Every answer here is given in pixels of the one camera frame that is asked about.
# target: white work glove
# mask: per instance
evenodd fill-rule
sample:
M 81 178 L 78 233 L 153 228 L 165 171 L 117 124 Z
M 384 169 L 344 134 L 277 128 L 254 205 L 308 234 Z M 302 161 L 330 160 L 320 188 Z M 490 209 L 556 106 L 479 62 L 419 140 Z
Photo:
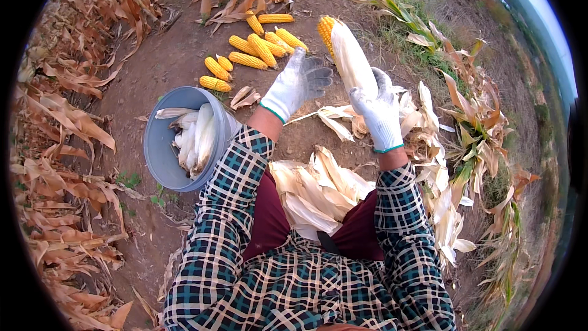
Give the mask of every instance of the white work glove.
M 370 99 L 362 89 L 354 87 L 349 90 L 349 99 L 355 112 L 364 116 L 374 151 L 384 153 L 404 146 L 398 117 L 400 107 L 390 77 L 375 67 L 371 67 L 371 71 L 378 84 L 378 97 Z
M 319 58 L 305 58 L 305 54 L 304 48 L 294 49 L 288 64 L 259 103 L 284 124 L 305 100 L 324 96 L 325 87 L 333 82 L 333 70 L 324 67 Z

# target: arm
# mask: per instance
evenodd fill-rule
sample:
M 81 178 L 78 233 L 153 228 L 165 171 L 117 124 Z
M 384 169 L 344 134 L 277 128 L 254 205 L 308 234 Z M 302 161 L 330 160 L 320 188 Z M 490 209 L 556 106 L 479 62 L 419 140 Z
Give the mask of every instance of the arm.
M 367 99 L 359 89 L 352 89 L 349 97 L 355 111 L 364 116 L 379 153 L 374 226 L 384 251 L 384 286 L 401 312 L 395 315 L 400 327 L 453 329 L 453 306 L 443 286 L 435 236 L 403 147 L 398 96 L 386 73 L 372 70 L 377 99 Z
M 215 312 L 214 304 L 231 296 L 241 276 L 242 253 L 251 239 L 257 187 L 283 121 L 308 97 L 324 94 L 323 87 L 315 83 L 321 79 L 316 72 L 325 74 L 324 68 L 322 62 L 320 67 L 312 66 L 318 64 L 315 60 L 305 59 L 304 49 L 296 48 L 263 97 L 262 107 L 231 141 L 200 192 L 196 218 L 187 234 L 187 249 L 165 301 L 167 328 L 197 329 Z M 329 71 L 328 81 L 332 75 Z

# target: yellow corn cob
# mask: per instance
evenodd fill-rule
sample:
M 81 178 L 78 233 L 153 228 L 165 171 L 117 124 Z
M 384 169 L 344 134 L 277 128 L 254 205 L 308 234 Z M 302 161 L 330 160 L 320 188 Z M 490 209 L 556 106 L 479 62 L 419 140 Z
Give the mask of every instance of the yellow corn cob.
M 258 21 L 260 23 L 294 22 L 294 17 L 290 14 L 260 14 Z
M 231 37 L 229 37 L 229 44 L 238 48 L 241 51 L 244 51 L 247 54 L 251 54 L 253 56 L 258 56 L 255 49 L 252 48 L 251 45 L 249 45 L 247 40 L 243 40 L 239 36 L 232 35 Z
M 223 67 L 224 70 L 226 70 L 226 71 L 233 70 L 233 65 L 231 64 L 229 59 L 225 58 L 224 56 L 219 56 L 218 54 L 217 54 L 217 59 L 218 59 L 220 66 Z
M 204 65 L 206 65 L 206 68 L 208 68 L 208 70 L 210 70 L 212 74 L 222 79 L 223 81 L 230 81 L 231 79 L 233 79 L 229 72 L 224 70 L 224 68 L 221 67 L 221 65 L 217 63 L 217 61 L 214 60 L 211 56 L 207 57 L 204 60 Z
M 278 35 L 276 35 L 274 32 L 266 32 L 265 33 L 265 39 L 269 42 L 271 42 L 272 44 L 278 45 L 281 48 L 284 48 L 284 50 L 286 50 L 286 54 L 292 54 L 294 52 L 294 48 L 291 47 L 290 45 L 286 44 L 284 42 L 284 40 L 280 39 L 278 37 Z
M 324 16 L 320 19 L 318 25 L 316 25 L 316 29 L 319 31 L 320 37 L 322 37 L 323 42 L 329 49 L 329 53 L 331 57 L 334 59 L 333 54 L 333 44 L 330 40 L 330 33 L 333 30 L 334 25 L 334 18 L 329 16 Z
M 253 14 L 253 16 L 247 18 L 247 23 L 249 24 L 249 26 L 254 29 L 254 32 L 258 35 L 262 35 L 263 34 L 263 27 L 261 27 L 260 22 L 258 21 L 257 17 L 255 17 L 254 12 L 248 10 L 245 12 L 245 14 Z
M 216 90 L 220 92 L 231 91 L 231 85 L 215 77 L 202 76 L 200 77 L 199 81 L 200 85 L 202 85 L 202 87 L 206 87 L 207 89 Z
M 308 51 L 308 48 L 302 41 L 300 41 L 296 36 L 289 33 L 285 29 L 279 29 L 276 27 L 276 35 L 278 35 L 280 39 L 284 40 L 284 42 L 291 47 L 295 48 L 297 46 L 302 46 L 306 51 Z
M 256 58 L 251 55 L 238 53 L 236 51 L 232 51 L 231 54 L 229 54 L 229 60 L 232 61 L 233 63 L 243 64 L 244 66 L 247 66 L 247 67 L 253 67 L 253 68 L 257 68 L 257 69 L 267 69 L 268 68 L 268 65 L 266 63 L 264 63 L 261 59 Z
M 283 57 L 284 55 L 286 55 L 286 49 L 282 48 L 281 46 L 278 46 L 276 44 L 272 44 L 271 42 L 267 41 L 267 40 L 263 40 L 261 38 L 259 38 L 259 40 L 261 40 L 262 43 L 265 44 L 265 46 L 268 47 L 269 52 L 273 55 L 273 56 L 277 56 L 277 57 Z
M 254 48 L 257 54 L 259 54 L 261 60 L 266 63 L 268 67 L 276 67 L 275 57 L 273 57 L 272 52 L 269 51 L 267 45 L 259 38 L 259 36 L 257 36 L 255 33 L 252 33 L 247 36 L 247 42 L 249 43 L 249 46 Z

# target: person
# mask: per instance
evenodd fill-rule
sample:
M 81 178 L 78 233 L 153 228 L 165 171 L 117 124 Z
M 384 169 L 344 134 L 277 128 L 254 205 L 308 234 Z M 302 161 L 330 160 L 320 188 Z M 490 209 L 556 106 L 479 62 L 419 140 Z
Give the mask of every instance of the person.
M 171 330 L 450 330 L 453 306 L 435 237 L 403 148 L 398 96 L 373 68 L 378 97 L 349 92 L 378 153 L 376 189 L 326 250 L 290 230 L 266 170 L 283 124 L 325 94 L 332 70 L 296 48 L 200 192 L 165 301 Z

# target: maroon pants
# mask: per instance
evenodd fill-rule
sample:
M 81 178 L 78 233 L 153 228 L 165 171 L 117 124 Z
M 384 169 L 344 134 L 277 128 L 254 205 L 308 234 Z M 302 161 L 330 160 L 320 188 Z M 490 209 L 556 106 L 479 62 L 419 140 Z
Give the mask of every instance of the maroon pants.
M 373 225 L 375 209 L 376 191 L 373 190 L 362 203 L 347 212 L 342 227 L 331 237 L 342 256 L 384 260 Z M 277 194 L 276 182 L 266 170 L 259 183 L 251 241 L 243 253 L 243 260 L 283 245 L 289 232 L 290 224 Z

